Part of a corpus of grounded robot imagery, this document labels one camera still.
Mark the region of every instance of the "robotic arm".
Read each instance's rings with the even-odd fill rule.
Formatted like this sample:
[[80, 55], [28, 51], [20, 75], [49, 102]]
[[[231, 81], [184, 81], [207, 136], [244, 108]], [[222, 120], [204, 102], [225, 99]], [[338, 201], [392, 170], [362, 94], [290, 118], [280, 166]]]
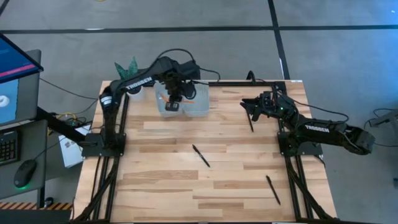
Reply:
[[242, 99], [241, 106], [257, 121], [260, 114], [281, 119], [290, 131], [289, 154], [295, 155], [301, 143], [317, 142], [343, 146], [349, 152], [366, 155], [371, 153], [374, 137], [367, 131], [347, 125], [345, 121], [327, 121], [306, 118], [299, 113], [293, 99], [265, 91], [255, 99]]
[[118, 147], [124, 144], [119, 141], [115, 133], [116, 117], [119, 111], [123, 94], [127, 91], [158, 80], [164, 83], [170, 95], [166, 103], [167, 111], [178, 111], [182, 96], [192, 98], [195, 94], [193, 82], [186, 82], [192, 77], [200, 75], [199, 66], [191, 60], [183, 64], [168, 57], [158, 58], [149, 68], [139, 70], [139, 73], [128, 80], [115, 80], [107, 86], [99, 96], [104, 115], [104, 127], [101, 129], [103, 146], [105, 149]]

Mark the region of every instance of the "computer mouse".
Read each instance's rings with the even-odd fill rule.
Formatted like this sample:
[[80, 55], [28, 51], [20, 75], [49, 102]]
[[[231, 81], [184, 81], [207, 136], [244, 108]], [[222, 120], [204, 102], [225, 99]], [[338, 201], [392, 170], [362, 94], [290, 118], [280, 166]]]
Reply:
[[33, 173], [36, 170], [36, 166], [37, 163], [34, 159], [29, 159], [23, 162], [15, 173], [14, 185], [17, 188], [25, 187], [32, 178]]

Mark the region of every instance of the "wooden table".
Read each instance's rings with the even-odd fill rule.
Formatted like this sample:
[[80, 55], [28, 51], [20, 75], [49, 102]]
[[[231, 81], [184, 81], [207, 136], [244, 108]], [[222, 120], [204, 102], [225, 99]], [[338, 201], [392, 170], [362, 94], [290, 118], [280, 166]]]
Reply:
[[[108, 85], [103, 82], [101, 89]], [[286, 81], [286, 85], [291, 98], [307, 103], [302, 82]], [[294, 221], [287, 171], [276, 138], [277, 121], [260, 116], [252, 133], [246, 112], [239, 105], [242, 98], [254, 98], [265, 90], [271, 88], [210, 87], [207, 117], [162, 118], [153, 89], [146, 88], [145, 101], [129, 105], [127, 145], [119, 165], [111, 221]], [[310, 117], [308, 107], [297, 106]], [[97, 105], [93, 126], [101, 126], [102, 120]], [[192, 144], [211, 168], [199, 158]], [[308, 189], [327, 213], [336, 216], [323, 164], [313, 156], [302, 156], [302, 160]], [[90, 201], [96, 163], [94, 157], [83, 163], [75, 216]], [[281, 206], [266, 175], [274, 184]], [[305, 217], [299, 190], [298, 197]], [[105, 194], [100, 217], [104, 215], [106, 199]]]

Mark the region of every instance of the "logo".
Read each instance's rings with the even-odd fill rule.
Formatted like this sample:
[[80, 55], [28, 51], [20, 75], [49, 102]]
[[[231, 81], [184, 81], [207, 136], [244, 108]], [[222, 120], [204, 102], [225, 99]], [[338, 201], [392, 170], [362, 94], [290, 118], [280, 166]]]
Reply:
[[329, 129], [328, 128], [319, 128], [319, 127], [315, 127], [315, 126], [311, 126], [311, 125], [305, 125], [305, 127], [307, 129], [309, 129], [309, 130], [321, 131], [321, 132], [329, 133]]
[[151, 77], [145, 78], [145, 79], [143, 79], [143, 80], [141, 80], [141, 81], [139, 81], [139, 82], [136, 82], [136, 83], [133, 83], [133, 84], [131, 84], [131, 85], [129, 85], [129, 86], [126, 86], [126, 88], [127, 88], [128, 90], [131, 90], [132, 88], [139, 87], [139, 86], [141, 86], [141, 85], [143, 85], [143, 84], [145, 84], [145, 83], [147, 83], [147, 82], [150, 82], [150, 81], [152, 81], [152, 78], [151, 78]]

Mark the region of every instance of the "keyboard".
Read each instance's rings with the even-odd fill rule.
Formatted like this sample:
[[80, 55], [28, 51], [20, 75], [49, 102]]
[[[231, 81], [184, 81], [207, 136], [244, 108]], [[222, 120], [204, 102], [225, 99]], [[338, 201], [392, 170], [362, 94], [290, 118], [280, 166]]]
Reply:
[[0, 134], [0, 166], [19, 161], [18, 133], [11, 131]]

